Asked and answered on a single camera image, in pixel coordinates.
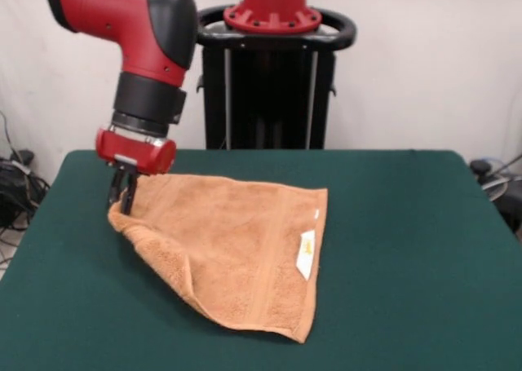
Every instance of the white wall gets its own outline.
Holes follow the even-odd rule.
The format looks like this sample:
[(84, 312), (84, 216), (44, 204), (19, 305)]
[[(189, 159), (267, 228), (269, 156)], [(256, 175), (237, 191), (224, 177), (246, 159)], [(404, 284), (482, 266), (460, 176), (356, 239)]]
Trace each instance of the white wall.
[[(310, 2), (359, 27), (356, 45), (338, 54), (328, 148), (451, 148), (504, 159), (522, 150), (521, 0)], [(47, 178), (67, 152), (93, 148), (120, 63), (116, 45), (63, 30), (46, 0), (0, 0), (0, 108), (15, 145), (36, 152)], [(171, 131), (182, 148), (205, 144), (200, 74), (198, 49), (183, 120)]]

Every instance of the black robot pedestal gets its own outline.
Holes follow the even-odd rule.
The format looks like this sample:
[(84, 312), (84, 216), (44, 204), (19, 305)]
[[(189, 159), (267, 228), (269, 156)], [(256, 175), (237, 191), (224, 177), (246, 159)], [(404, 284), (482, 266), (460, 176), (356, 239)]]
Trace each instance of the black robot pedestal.
[(240, 33), (223, 22), (224, 9), (199, 14), (207, 149), (322, 149), (334, 52), (354, 42), (355, 25), (320, 10), (337, 33)]

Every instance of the white tag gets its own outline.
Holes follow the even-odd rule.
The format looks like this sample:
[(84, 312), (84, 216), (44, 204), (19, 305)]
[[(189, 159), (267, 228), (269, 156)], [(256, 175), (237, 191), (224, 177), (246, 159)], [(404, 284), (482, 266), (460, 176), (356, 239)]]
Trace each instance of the white tag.
[(314, 230), (301, 234), (301, 246), (297, 256), (297, 268), (306, 281), (312, 274), (313, 255), (316, 250), (316, 232)]

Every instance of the towel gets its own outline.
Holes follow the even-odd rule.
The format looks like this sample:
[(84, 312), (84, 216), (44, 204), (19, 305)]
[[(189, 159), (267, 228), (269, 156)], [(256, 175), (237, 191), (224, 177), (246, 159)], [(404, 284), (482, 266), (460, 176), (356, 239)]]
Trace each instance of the towel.
[(109, 222), (190, 306), (237, 330), (304, 343), (328, 192), (197, 175), (140, 177), (131, 216)]

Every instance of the green table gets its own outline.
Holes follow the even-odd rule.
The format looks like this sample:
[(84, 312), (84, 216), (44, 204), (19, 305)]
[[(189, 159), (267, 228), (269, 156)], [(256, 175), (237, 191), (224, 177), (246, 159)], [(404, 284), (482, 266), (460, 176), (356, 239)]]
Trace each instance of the green table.
[(186, 306), (108, 225), (111, 171), (74, 152), (0, 281), (0, 369), (522, 369), (522, 252), (454, 153), (182, 151), (175, 171), (330, 190), (307, 343)]

